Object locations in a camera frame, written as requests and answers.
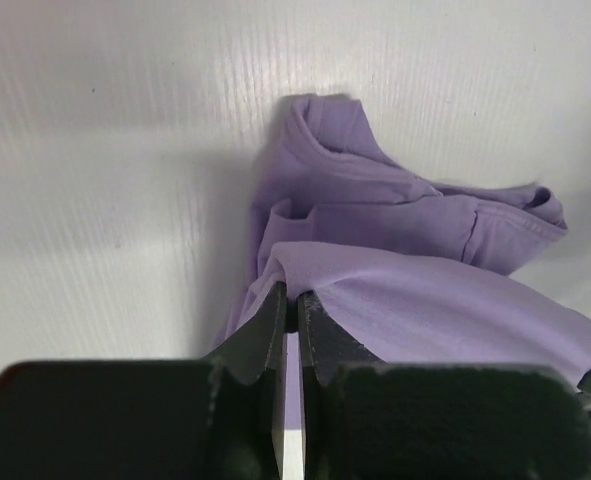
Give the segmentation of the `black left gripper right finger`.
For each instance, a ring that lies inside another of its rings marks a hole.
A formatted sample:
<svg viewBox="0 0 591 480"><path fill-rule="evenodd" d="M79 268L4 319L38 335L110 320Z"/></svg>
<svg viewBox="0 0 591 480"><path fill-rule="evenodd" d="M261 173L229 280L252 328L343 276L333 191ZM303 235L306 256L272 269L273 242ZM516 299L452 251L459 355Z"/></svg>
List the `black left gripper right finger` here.
<svg viewBox="0 0 591 480"><path fill-rule="evenodd" d="M383 365L327 313L313 291L297 300L307 479L384 479L376 431L390 393Z"/></svg>

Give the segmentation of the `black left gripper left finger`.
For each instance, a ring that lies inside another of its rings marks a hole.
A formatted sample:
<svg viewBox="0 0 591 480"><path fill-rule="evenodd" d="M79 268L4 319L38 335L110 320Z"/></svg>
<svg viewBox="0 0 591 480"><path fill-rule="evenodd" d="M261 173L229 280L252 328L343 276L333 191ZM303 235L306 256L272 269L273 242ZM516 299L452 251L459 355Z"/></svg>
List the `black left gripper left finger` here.
<svg viewBox="0 0 591 480"><path fill-rule="evenodd" d="M280 479L285 425L286 286L204 359L214 366L204 477Z"/></svg>

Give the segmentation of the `purple t-shirt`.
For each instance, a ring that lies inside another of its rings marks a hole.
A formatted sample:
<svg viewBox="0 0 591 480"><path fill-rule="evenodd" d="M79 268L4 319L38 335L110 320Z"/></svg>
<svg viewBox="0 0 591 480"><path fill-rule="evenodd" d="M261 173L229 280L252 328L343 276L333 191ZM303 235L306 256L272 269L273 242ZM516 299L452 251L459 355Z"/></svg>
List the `purple t-shirt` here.
<svg viewBox="0 0 591 480"><path fill-rule="evenodd" d="M380 149L360 102L299 97L251 204L225 334L282 282L385 361L544 365L575 384L591 320L512 279L566 233L549 189L431 182Z"/></svg>

